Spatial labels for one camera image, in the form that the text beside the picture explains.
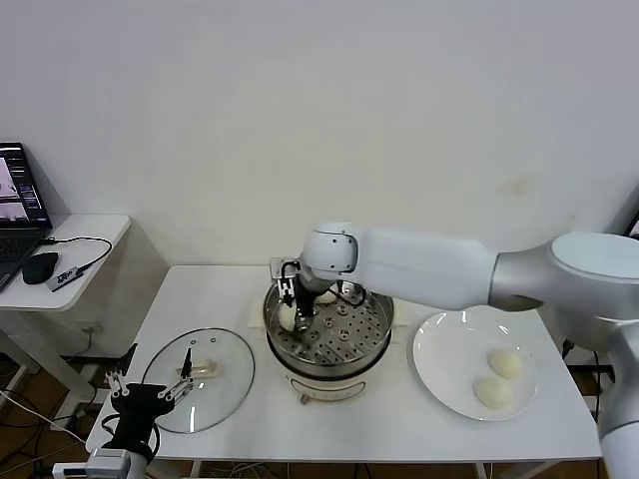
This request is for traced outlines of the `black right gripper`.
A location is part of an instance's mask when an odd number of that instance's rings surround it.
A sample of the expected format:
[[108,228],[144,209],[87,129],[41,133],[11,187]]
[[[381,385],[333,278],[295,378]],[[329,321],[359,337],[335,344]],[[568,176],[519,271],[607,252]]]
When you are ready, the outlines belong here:
[[290,277],[279,278],[277,287],[282,302],[289,308],[297,301],[295,331],[309,330],[315,318],[314,275],[306,267],[290,267]]

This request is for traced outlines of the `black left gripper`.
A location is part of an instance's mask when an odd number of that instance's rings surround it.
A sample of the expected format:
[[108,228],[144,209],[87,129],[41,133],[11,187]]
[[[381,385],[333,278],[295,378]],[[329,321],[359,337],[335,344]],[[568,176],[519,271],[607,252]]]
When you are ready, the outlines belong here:
[[138,344],[133,343],[106,372],[105,380],[111,393],[111,405],[119,414],[111,448],[146,448],[156,420],[169,414],[175,401],[184,399],[194,387],[192,349],[188,348],[179,379],[171,386],[133,383],[127,386],[126,376]]

